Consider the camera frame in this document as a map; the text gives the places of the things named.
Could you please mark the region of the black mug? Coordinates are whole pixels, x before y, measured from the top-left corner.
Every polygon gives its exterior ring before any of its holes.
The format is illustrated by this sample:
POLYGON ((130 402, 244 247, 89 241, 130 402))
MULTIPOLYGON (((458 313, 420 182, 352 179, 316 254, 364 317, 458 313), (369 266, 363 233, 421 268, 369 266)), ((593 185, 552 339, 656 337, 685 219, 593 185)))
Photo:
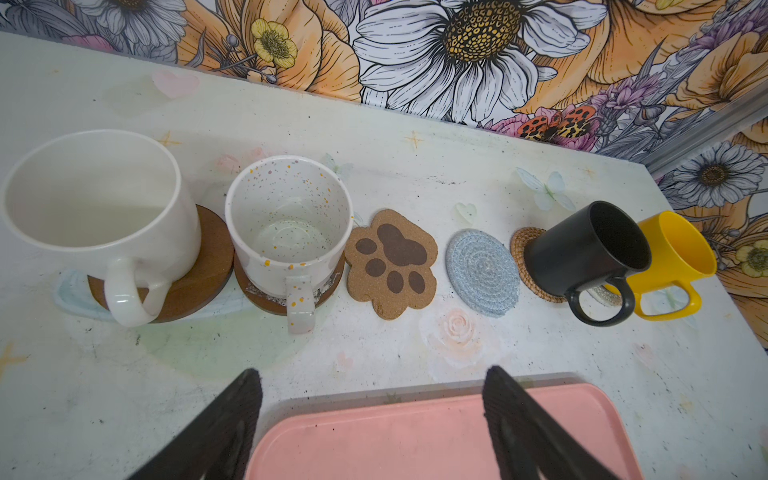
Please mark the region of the black mug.
POLYGON ((633 314, 636 300, 628 277, 648 270, 652 253, 638 224, 619 207, 599 200, 529 242, 523 259, 536 286, 565 298, 578 320, 611 327, 633 314), (621 307, 600 321, 584 312, 580 294, 603 284, 618 290, 621 307))

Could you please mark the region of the grey round felt coaster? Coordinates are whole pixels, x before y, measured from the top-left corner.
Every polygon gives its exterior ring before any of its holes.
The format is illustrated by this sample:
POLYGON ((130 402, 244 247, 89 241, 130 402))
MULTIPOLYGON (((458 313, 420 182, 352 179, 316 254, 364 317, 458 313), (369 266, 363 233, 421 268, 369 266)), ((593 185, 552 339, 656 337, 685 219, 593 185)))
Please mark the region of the grey round felt coaster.
POLYGON ((493 236, 464 229, 446 250, 449 281, 461 300, 475 312, 501 318, 519 299, 520 278, 511 253, 493 236))

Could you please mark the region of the white mug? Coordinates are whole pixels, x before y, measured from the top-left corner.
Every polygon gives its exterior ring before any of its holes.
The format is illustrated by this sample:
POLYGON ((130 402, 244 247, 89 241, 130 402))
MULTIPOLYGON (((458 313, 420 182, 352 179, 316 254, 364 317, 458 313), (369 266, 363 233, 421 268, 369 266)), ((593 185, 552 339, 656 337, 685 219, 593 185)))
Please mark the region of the white mug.
POLYGON ((285 301, 290 333, 312 331, 315 293, 331 278, 354 226, 340 177, 295 155, 257 161, 229 187, 225 221, 250 283, 285 301))
POLYGON ((201 226, 172 153, 122 130, 67 134, 5 177, 1 215, 22 240, 104 282, 125 327, 154 321, 195 264, 201 226))

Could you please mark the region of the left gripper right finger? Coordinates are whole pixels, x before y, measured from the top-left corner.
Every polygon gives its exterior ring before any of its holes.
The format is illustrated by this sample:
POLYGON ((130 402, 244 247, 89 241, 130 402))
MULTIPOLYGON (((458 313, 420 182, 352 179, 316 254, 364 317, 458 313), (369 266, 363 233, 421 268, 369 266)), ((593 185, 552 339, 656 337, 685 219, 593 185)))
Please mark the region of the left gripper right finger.
POLYGON ((488 369, 482 388, 500 477, 503 479, 614 479, 503 368, 488 369))

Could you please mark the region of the dark brown round coaster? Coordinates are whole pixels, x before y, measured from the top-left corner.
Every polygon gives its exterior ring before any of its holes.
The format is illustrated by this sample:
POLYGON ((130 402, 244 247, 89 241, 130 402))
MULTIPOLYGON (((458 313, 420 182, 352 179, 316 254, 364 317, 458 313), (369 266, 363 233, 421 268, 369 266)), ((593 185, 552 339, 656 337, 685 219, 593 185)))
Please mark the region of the dark brown round coaster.
MULTIPOLYGON (((315 291, 315 306, 319 307, 325 303, 335 292, 341 282, 344 272, 345 259, 341 257, 333 274, 326 283, 315 291)), ((237 283, 244 295, 260 309, 280 316, 287 315, 286 299, 268 295, 259 290, 247 277, 237 255, 233 257, 233 270, 237 283)))

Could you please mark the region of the brown paw shaped coaster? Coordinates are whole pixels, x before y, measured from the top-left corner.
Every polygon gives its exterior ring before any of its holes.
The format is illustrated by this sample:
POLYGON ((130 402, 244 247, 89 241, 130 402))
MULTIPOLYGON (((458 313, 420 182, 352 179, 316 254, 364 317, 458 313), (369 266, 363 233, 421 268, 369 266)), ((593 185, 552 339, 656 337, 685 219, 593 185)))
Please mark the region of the brown paw shaped coaster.
POLYGON ((350 265, 347 290, 352 299, 369 302, 384 320, 407 309, 423 309, 435 297, 431 270, 438 256, 434 238, 392 209, 383 209, 368 227, 352 230, 344 250, 350 265))

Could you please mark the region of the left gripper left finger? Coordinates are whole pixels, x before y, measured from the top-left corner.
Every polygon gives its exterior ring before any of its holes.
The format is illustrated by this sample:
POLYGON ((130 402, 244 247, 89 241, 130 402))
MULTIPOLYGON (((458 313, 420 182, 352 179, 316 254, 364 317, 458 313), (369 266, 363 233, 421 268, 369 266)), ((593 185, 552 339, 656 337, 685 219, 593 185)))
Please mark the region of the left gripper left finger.
POLYGON ((133 479, 242 479, 263 400, 261 377, 244 370, 133 479))

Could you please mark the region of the yellow mug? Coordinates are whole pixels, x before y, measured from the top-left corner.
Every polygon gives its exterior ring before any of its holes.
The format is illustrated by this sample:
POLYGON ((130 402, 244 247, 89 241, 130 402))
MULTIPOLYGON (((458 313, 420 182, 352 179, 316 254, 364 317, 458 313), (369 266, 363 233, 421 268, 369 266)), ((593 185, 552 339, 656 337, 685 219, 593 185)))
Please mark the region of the yellow mug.
POLYGON ((648 270, 628 278, 636 306, 634 313, 648 321, 669 321, 697 313, 702 307, 701 295, 692 283, 715 275, 717 261, 701 232, 683 216, 664 211, 638 223, 651 249, 648 270), (677 287, 688 296, 686 306, 670 313, 650 314, 643 311, 645 294, 677 287))

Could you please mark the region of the woven rattan round coaster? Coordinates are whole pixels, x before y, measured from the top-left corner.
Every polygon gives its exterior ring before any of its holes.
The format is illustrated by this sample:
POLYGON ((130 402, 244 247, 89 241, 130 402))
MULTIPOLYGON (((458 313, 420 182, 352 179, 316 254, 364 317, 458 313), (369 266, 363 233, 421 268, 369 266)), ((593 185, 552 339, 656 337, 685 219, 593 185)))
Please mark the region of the woven rattan round coaster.
POLYGON ((545 229, 536 227, 524 227, 514 232, 510 240, 510 253, 515 260, 518 273, 523 284, 539 298, 554 304, 562 304, 566 299, 562 296, 554 296, 541 289, 529 274, 524 259, 525 247, 533 240, 539 238, 546 232, 545 229))

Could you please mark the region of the clear patterned round coaster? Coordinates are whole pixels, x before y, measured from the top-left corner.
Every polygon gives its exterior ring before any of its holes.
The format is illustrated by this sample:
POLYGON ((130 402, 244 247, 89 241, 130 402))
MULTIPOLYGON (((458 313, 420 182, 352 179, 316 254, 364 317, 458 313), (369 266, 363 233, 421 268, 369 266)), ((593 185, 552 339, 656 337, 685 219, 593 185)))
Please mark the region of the clear patterned round coaster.
POLYGON ((620 307, 622 297, 620 294, 613 293, 605 286, 598 286, 588 290, 588 293, 600 304, 607 307, 620 307))

